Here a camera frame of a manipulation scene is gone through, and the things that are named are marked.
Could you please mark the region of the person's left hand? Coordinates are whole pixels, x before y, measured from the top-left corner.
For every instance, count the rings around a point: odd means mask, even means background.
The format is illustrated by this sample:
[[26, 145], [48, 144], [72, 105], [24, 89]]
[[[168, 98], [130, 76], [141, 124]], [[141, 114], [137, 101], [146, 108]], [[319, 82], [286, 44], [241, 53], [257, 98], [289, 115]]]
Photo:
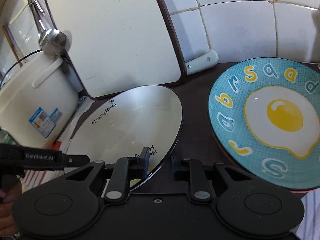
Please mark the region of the person's left hand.
[[0, 226], [1, 226], [1, 237], [10, 237], [18, 232], [16, 223], [12, 216], [12, 205], [14, 201], [22, 194], [22, 184], [18, 179], [15, 185], [8, 191], [4, 192], [1, 190], [1, 198], [3, 203], [1, 204], [0, 210]]

